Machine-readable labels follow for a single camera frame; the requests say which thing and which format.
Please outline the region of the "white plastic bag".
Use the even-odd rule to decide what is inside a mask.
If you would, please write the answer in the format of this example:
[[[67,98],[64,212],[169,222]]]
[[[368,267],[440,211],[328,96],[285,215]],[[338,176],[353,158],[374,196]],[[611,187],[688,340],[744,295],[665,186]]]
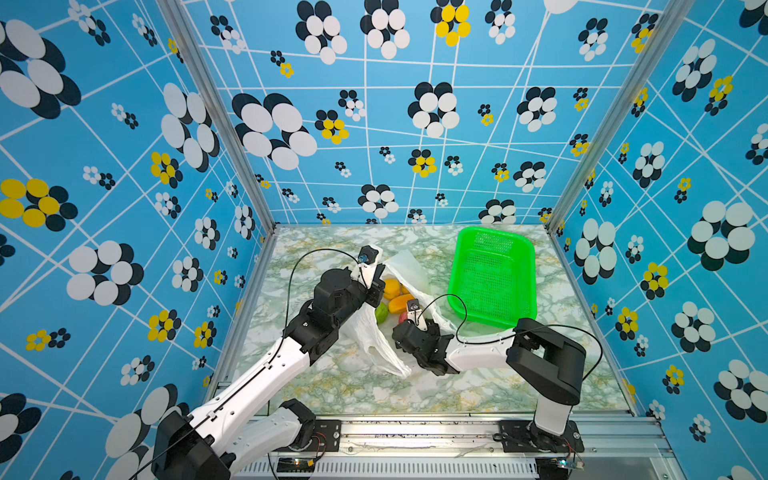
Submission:
[[[423,309],[423,315],[418,327],[421,330],[426,330],[427,321],[431,320],[440,327],[442,334],[452,334],[454,336],[453,328],[449,326],[444,316],[439,313],[435,297],[430,295],[423,285],[423,269],[415,260],[415,257],[408,252],[402,251],[386,259],[382,252],[381,263],[385,265],[382,279],[397,279],[402,285],[403,294],[411,294],[419,301]],[[352,268],[352,278],[358,279],[357,265]],[[383,296],[381,303],[388,305],[389,301]],[[375,308],[368,305],[366,300],[362,307],[346,321],[341,328],[341,333],[356,343],[363,356],[370,361],[373,368],[377,371],[391,374],[399,379],[406,379],[413,374],[415,367],[424,370],[418,365],[412,355],[395,346],[392,333],[393,329],[400,324],[399,316],[401,314],[390,314],[386,322],[378,325],[374,312]],[[447,347],[446,360],[460,372],[458,367],[449,362],[449,351],[452,341]]]

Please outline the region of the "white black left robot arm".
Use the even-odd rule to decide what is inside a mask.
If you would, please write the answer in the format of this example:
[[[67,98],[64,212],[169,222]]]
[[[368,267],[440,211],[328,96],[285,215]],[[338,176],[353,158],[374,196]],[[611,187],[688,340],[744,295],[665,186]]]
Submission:
[[[347,320],[363,306],[379,304],[384,269],[381,263],[362,263],[354,270],[324,272],[313,298],[261,360],[187,416],[171,413],[161,421],[147,464],[154,476],[230,479],[277,449],[309,443],[316,417],[298,400],[284,402],[262,420],[254,416],[335,344]]]

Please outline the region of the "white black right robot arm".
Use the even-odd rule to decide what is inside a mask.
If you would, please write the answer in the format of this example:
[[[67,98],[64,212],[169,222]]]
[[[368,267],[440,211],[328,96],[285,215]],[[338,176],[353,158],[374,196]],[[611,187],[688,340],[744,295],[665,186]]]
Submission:
[[[461,340],[443,334],[429,320],[424,329],[406,320],[393,330],[399,349],[437,376],[477,368],[515,371],[538,392],[532,431],[562,436],[574,406],[581,400],[586,349],[578,342],[532,319],[521,319],[512,332],[493,340]]]

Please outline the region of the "green fruit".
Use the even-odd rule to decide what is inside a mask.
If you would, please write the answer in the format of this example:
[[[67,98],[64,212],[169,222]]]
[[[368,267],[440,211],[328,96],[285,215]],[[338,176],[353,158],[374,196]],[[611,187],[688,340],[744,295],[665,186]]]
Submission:
[[[376,323],[378,325],[383,324],[389,319],[389,315],[390,315],[389,306],[386,303],[380,303],[375,308],[374,315],[375,315]]]

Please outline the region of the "yellow lemon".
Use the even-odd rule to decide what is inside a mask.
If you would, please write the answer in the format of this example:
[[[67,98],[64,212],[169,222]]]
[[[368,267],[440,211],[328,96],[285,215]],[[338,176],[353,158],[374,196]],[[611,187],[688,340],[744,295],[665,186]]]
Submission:
[[[383,296],[386,300],[392,300],[396,297],[399,297],[403,294],[402,285],[401,283],[394,278],[386,279],[385,280],[385,288]]]

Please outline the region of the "orange yellow mango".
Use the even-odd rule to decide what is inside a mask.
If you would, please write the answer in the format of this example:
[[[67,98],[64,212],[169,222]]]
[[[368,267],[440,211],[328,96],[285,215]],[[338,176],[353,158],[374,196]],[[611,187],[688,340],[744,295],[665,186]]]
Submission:
[[[388,303],[388,311],[390,314],[400,315],[407,310],[409,301],[414,300],[415,297],[411,294],[402,294],[391,299]]]

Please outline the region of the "green plastic perforated basket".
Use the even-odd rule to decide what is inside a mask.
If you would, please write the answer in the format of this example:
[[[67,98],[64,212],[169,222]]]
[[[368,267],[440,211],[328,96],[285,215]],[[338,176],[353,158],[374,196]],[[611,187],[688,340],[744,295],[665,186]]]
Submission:
[[[503,330],[538,313],[536,253],[532,241],[483,227],[462,230],[448,287],[461,319]]]

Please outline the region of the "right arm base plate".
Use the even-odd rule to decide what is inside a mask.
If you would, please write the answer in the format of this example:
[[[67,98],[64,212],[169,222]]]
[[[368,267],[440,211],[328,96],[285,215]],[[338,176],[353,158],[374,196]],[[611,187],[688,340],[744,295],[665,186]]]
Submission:
[[[492,435],[505,453],[583,453],[582,436],[576,423],[569,420],[562,435],[553,435],[538,428],[533,420],[501,420]]]

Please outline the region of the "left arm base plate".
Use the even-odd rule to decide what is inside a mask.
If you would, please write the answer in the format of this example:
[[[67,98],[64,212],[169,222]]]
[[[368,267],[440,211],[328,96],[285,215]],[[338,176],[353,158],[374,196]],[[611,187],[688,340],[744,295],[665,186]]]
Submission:
[[[275,449],[275,452],[337,452],[342,434],[342,421],[320,418],[303,426],[291,444]]]

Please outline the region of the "front aluminium rail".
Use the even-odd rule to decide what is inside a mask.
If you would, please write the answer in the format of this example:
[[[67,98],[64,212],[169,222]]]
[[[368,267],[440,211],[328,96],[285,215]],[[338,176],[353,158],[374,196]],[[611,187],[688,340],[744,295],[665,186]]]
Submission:
[[[339,419],[337,452],[271,452],[230,479],[681,479],[658,422],[575,415],[583,453],[505,453],[492,435],[526,416],[444,415]]]

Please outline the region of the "left rear aluminium frame post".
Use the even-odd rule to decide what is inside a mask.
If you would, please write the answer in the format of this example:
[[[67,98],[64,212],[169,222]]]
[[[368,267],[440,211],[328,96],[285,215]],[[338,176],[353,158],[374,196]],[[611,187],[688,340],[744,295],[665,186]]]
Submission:
[[[246,158],[235,128],[228,118],[224,102],[216,89],[213,77],[204,60],[203,51],[194,38],[192,24],[186,19],[186,14],[180,1],[159,0],[157,4],[174,40],[182,50],[187,69],[204,100],[223,146],[233,162],[236,173],[253,202],[255,212],[265,230],[265,237],[269,239],[275,231],[275,220],[264,196],[259,190],[255,173]]]

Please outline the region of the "aluminium frame post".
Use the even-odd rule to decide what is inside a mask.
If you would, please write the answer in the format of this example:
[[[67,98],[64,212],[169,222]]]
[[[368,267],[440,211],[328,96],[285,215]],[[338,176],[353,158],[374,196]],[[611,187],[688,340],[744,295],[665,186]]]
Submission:
[[[586,157],[580,161],[574,170],[563,194],[553,209],[553,215],[547,224],[547,232],[551,237],[555,237],[557,228],[565,219],[566,214],[573,208],[586,177],[596,167],[605,149],[616,135],[636,95],[646,85],[694,4],[694,0],[674,0],[667,3],[666,8],[661,13],[653,38],[638,56],[600,123]]]
[[[264,196],[259,190],[255,173],[246,158],[235,128],[228,118],[224,102],[216,89],[213,77],[204,60],[203,51],[194,38],[192,24],[186,19],[186,14],[180,1],[159,0],[157,4],[174,40],[182,50],[187,69],[204,100],[223,146],[233,162],[236,173],[253,202],[255,212],[265,230],[265,237],[269,239],[275,231],[275,220]]]

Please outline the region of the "right rear aluminium frame post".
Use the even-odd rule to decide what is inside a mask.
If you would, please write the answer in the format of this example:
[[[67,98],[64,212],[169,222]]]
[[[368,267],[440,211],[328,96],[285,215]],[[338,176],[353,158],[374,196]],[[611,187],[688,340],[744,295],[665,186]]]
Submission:
[[[646,85],[694,4],[694,0],[674,0],[667,3],[666,8],[661,13],[653,38],[638,56],[600,123],[586,157],[580,161],[574,170],[563,194],[553,209],[553,215],[547,224],[547,232],[551,237],[555,237],[557,228],[565,219],[566,214],[573,208],[586,177],[596,167],[605,149],[616,135],[636,95]]]

